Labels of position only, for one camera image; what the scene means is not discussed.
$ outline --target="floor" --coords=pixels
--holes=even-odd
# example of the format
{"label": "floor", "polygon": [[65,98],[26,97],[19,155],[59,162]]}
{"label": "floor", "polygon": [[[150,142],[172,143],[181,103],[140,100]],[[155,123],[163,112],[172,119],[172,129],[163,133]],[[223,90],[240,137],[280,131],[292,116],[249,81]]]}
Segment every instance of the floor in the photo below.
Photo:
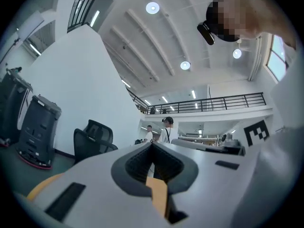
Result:
{"label": "floor", "polygon": [[0,147],[0,162],[12,190],[27,196],[43,180],[71,168],[74,160],[55,153],[52,169],[41,170],[26,164],[12,145]]}

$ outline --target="round ceiling light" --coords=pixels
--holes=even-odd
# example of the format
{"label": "round ceiling light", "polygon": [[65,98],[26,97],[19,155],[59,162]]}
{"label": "round ceiling light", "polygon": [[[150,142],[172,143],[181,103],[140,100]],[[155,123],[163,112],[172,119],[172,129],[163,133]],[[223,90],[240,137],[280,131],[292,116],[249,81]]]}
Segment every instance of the round ceiling light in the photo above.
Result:
{"label": "round ceiling light", "polygon": [[240,49],[235,49],[235,50],[233,51],[233,57],[234,57],[235,59],[239,59],[239,58],[241,57],[241,55],[242,55],[242,51],[241,51]]}
{"label": "round ceiling light", "polygon": [[155,14],[160,10],[160,6],[156,2],[149,2],[146,6],[146,11],[150,14]]}
{"label": "round ceiling light", "polygon": [[190,62],[184,61],[180,64],[182,70],[188,70],[190,68]]}

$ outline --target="black office chair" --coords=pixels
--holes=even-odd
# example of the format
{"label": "black office chair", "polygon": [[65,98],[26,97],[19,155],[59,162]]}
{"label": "black office chair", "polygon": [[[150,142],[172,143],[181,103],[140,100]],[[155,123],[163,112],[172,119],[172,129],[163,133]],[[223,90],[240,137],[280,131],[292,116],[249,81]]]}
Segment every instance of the black office chair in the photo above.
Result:
{"label": "black office chair", "polygon": [[112,144],[113,131],[111,128],[89,120],[84,131],[75,129],[74,131],[74,153],[75,163],[103,153],[107,153],[118,148]]}

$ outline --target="window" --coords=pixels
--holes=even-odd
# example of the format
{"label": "window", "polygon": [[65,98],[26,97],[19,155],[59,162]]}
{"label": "window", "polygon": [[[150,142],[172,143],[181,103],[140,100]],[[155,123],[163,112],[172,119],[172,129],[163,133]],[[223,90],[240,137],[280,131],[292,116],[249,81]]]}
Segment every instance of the window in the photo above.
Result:
{"label": "window", "polygon": [[280,81],[286,73],[283,40],[278,36],[273,36],[272,48],[267,67],[278,81]]}

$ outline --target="ceiling beam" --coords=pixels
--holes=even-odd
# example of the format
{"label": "ceiling beam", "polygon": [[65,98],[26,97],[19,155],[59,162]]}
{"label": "ceiling beam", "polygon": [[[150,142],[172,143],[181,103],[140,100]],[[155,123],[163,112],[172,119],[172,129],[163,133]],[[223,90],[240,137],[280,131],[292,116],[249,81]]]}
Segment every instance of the ceiling beam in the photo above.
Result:
{"label": "ceiling beam", "polygon": [[173,30],[173,33],[175,35],[175,37],[177,38],[177,41],[179,42],[179,45],[181,47],[181,50],[184,54],[185,60],[189,61],[191,63],[190,57],[189,57],[189,53],[187,51],[187,48],[185,46],[185,44],[183,43],[180,34],[178,33],[178,30],[175,26],[175,24],[172,22],[172,20],[170,19],[170,17],[166,16],[167,12],[166,9],[162,6],[162,4],[160,3],[159,0],[151,0],[151,1],[155,1],[158,3],[158,5],[160,6],[160,12],[162,13],[162,15],[166,18],[167,22],[169,23],[171,29]]}
{"label": "ceiling beam", "polygon": [[173,69],[171,63],[169,62],[166,54],[164,53],[163,48],[161,47],[161,45],[159,44],[159,42],[155,38],[155,36],[151,33],[151,31],[146,27],[146,25],[144,24],[144,22],[135,14],[135,12],[132,9],[129,9],[126,13],[144,31],[144,33],[147,35],[147,37],[149,38],[149,40],[151,41],[151,43],[154,45],[154,47],[156,48],[156,50],[158,51],[158,53],[161,55],[163,61],[165,62],[165,65],[166,65],[168,71],[170,72],[170,74],[172,76],[174,76],[175,75],[174,69]]}
{"label": "ceiling beam", "polygon": [[146,85],[143,84],[142,79],[133,71],[133,69],[130,67],[130,65],[117,53],[115,49],[113,49],[107,42],[104,42],[104,46],[107,49],[107,51],[112,54],[113,57],[115,57],[119,62],[122,63],[123,66],[127,68],[127,70],[130,71],[130,73],[136,78],[136,80],[141,83],[143,87],[146,87]]}
{"label": "ceiling beam", "polygon": [[[197,22],[200,23],[200,13],[198,11],[198,9],[196,8],[196,6],[193,5],[192,0],[188,0],[190,6],[193,8]],[[210,60],[210,52],[209,52],[209,46],[207,45],[207,43],[205,42],[206,48],[207,48],[207,54],[208,57],[206,59],[209,59],[209,66],[211,67],[211,60]]]}
{"label": "ceiling beam", "polygon": [[157,76],[157,74],[154,72],[154,70],[151,68],[149,63],[144,59],[142,54],[137,50],[137,48],[130,42],[127,37],[116,27],[112,27],[112,31],[122,40],[124,41],[127,46],[130,48],[130,50],[138,57],[138,59],[141,61],[141,63],[144,65],[144,67],[149,71],[149,73],[153,76],[155,81],[159,81],[160,78]]}

